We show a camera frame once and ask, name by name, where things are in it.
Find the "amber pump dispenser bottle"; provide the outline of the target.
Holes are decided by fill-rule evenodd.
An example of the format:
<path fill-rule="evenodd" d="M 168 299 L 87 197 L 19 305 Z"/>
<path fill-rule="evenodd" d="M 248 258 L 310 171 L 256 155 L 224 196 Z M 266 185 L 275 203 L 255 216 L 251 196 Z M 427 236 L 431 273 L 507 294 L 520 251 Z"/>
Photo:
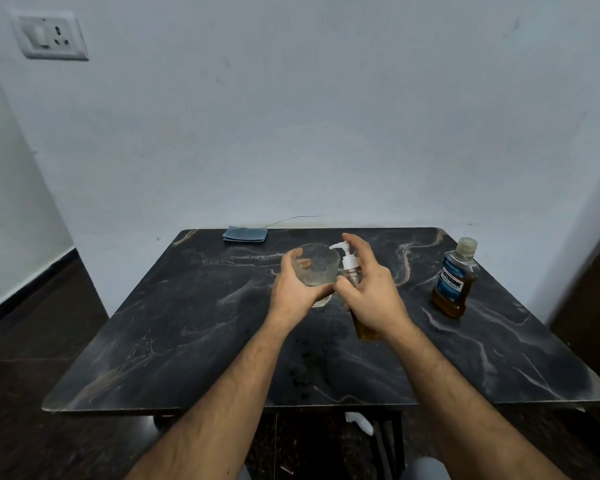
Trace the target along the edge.
<path fill-rule="evenodd" d="M 359 288 L 362 273 L 358 259 L 355 256 L 354 252 L 351 250 L 351 245 L 348 242 L 343 241 L 330 245 L 329 249 L 341 250 L 343 252 L 343 256 L 341 256 L 343 275 L 352 284 L 354 288 Z M 378 334 L 376 331 L 367 327 L 366 325 L 364 325 L 364 323 L 358 320 L 357 316 L 353 312 L 353 309 L 350 309 L 350 311 L 356 334 L 359 340 L 371 341 L 381 339 L 380 334 Z"/>

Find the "person's left forearm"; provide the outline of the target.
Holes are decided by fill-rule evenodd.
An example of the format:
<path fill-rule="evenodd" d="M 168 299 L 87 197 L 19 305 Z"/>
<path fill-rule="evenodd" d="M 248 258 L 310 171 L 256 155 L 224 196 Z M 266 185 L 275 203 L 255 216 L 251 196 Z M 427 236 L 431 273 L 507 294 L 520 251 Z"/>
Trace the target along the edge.
<path fill-rule="evenodd" d="M 279 316 L 268 315 L 229 368 L 125 480 L 237 480 L 289 331 Z"/>

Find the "person's right forearm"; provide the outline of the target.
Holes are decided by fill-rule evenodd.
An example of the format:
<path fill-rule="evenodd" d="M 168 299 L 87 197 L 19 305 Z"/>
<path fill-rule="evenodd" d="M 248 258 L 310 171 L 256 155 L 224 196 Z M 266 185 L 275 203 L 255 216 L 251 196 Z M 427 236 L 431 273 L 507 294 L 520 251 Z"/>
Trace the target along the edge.
<path fill-rule="evenodd" d="M 435 423 L 452 480 L 569 480 L 402 314 L 383 332 Z"/>

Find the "amber mouthwash bottle blue label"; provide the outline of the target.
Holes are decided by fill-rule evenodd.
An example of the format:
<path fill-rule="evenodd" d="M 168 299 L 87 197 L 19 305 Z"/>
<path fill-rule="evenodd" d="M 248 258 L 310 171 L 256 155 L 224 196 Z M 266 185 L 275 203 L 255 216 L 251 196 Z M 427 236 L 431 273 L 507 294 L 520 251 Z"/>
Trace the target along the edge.
<path fill-rule="evenodd" d="M 481 272 L 475 259 L 477 245 L 475 239 L 462 237 L 456 249 L 445 253 L 438 281 L 431 293 L 432 303 L 453 319 L 464 314 L 466 299 Z"/>

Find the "clear glass cup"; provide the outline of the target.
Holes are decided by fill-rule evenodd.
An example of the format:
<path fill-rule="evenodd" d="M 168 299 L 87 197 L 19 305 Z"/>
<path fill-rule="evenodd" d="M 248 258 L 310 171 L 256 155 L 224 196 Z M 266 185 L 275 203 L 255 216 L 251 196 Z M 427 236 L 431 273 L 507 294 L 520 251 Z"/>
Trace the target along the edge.
<path fill-rule="evenodd" d="M 339 274 L 340 256 L 325 244 L 309 243 L 292 250 L 291 264 L 302 284 L 320 287 L 334 284 Z"/>

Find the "person's left hand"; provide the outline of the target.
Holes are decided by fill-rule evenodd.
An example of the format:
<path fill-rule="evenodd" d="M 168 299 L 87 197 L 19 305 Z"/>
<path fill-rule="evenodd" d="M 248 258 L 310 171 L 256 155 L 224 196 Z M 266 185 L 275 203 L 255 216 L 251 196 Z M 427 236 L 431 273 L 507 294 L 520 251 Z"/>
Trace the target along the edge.
<path fill-rule="evenodd" d="M 282 287 L 281 270 L 272 288 L 269 311 L 265 319 L 268 328 L 288 335 L 309 313 L 315 302 L 334 292 L 334 285 L 320 287 Z"/>

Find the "white wall switch socket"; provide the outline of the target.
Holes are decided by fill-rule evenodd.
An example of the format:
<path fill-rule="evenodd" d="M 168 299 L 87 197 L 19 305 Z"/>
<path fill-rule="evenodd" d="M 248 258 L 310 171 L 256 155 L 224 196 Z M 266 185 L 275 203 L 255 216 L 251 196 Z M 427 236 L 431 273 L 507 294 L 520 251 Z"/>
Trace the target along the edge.
<path fill-rule="evenodd" d="M 28 59 L 88 61 L 76 15 L 70 11 L 10 10 L 17 45 Z"/>

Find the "folded blue cloth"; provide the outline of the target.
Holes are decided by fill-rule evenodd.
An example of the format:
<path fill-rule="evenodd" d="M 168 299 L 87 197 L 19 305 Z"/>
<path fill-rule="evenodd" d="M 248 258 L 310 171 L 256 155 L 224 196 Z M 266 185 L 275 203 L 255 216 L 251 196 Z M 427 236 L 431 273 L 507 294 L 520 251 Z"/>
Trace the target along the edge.
<path fill-rule="evenodd" d="M 250 228 L 229 226 L 223 234 L 226 242 L 264 242 L 267 238 L 268 228 Z"/>

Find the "person's right hand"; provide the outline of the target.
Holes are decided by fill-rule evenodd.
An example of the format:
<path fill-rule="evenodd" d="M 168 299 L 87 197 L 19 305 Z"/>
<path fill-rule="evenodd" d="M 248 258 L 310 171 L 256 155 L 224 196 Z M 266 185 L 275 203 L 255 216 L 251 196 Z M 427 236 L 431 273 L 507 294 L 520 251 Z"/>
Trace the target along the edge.
<path fill-rule="evenodd" d="M 404 341 L 405 336 L 414 329 L 414 324 L 390 270 L 378 263 L 368 242 L 350 233 L 343 233 L 342 238 L 357 251 L 362 272 L 358 290 L 363 295 L 363 309 L 354 314 L 360 322 L 390 343 Z"/>

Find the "white plastic piece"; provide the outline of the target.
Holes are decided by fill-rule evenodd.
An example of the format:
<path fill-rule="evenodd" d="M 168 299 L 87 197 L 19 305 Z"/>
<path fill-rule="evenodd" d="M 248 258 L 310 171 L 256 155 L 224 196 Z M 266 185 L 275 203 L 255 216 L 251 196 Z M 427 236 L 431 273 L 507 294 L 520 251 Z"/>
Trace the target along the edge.
<path fill-rule="evenodd" d="M 364 434 L 366 434 L 368 436 L 374 435 L 374 427 L 373 427 L 371 421 L 369 421 L 360 412 L 346 411 L 345 412 L 345 420 L 347 423 L 353 423 L 353 424 L 357 425 Z"/>

